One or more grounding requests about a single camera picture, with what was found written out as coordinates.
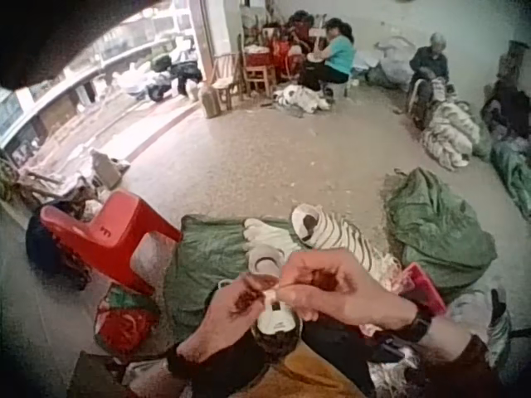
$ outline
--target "yellow fabric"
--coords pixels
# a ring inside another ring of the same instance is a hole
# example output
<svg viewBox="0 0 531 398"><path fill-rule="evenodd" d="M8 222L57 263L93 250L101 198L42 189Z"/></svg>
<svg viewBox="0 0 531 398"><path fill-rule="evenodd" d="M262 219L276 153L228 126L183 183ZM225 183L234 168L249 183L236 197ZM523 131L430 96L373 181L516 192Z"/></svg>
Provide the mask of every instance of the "yellow fabric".
<svg viewBox="0 0 531 398"><path fill-rule="evenodd" d="M236 398L364 398L345 376L301 343L280 365L272 367L256 386L239 392Z"/></svg>

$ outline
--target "red plastic chair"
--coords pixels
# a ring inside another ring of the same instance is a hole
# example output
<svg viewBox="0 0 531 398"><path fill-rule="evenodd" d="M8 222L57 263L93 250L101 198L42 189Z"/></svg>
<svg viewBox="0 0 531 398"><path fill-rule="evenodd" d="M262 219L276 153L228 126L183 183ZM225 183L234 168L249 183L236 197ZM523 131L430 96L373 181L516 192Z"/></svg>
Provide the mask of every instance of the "red plastic chair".
<svg viewBox="0 0 531 398"><path fill-rule="evenodd" d="M41 221L62 245L88 265L119 284L151 295L154 288L131 269L131 256L144 235L161 234L179 242L183 234L165 221L139 197L114 192L90 223L68 216L53 206L44 206Z"/></svg>

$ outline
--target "wristwatch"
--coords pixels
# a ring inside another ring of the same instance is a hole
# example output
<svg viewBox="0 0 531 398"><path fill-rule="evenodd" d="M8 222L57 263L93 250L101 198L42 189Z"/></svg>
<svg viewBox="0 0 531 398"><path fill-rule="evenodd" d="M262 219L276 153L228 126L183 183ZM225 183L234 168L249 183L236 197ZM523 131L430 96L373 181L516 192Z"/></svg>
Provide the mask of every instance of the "wristwatch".
<svg viewBox="0 0 531 398"><path fill-rule="evenodd" d="M200 363L191 362L185 357L177 354L177 347L181 343L174 344L166 351L166 361L169 372L173 377L179 379L192 380L203 368Z"/></svg>
<svg viewBox="0 0 531 398"><path fill-rule="evenodd" d="M414 303L417 306L417 315L413 322L402 329L398 329L392 334L405 342L420 342L428 333L433 315L428 307Z"/></svg>

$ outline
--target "teal shirt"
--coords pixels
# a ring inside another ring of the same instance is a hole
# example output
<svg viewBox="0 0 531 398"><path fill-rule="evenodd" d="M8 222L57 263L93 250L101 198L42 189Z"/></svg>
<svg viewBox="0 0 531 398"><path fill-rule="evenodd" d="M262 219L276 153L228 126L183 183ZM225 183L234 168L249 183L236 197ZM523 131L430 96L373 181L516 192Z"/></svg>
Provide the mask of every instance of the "teal shirt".
<svg viewBox="0 0 531 398"><path fill-rule="evenodd" d="M345 36L337 36L329 44L331 57L325 65L350 75L354 63L354 45Z"/></svg>

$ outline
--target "person's left hand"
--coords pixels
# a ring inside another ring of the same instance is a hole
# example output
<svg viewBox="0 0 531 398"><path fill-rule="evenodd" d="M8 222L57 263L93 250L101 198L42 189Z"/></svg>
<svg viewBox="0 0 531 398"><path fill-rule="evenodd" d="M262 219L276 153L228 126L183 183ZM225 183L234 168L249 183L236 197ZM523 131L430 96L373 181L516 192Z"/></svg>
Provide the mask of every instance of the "person's left hand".
<svg viewBox="0 0 531 398"><path fill-rule="evenodd" d="M178 346L179 355L203 362L236 343L264 310L264 292L278 284L269 275L242 274L219 289L197 331Z"/></svg>

